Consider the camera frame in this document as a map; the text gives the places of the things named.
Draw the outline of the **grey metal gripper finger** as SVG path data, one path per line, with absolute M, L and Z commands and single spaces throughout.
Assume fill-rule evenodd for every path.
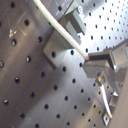
M 106 75 L 103 73 L 97 74 L 96 83 L 101 90 L 105 113 L 107 113 L 111 119 L 113 118 L 114 109 L 116 108 L 117 101 L 121 94 L 125 78 L 125 73 L 117 73 L 113 75 Z M 107 97 L 106 88 L 112 89 L 110 97 Z
M 82 66 L 88 78 L 95 78 L 99 72 L 105 71 L 107 68 L 114 68 L 114 59 L 111 49 L 104 49 L 102 52 L 89 54 L 89 59 Z

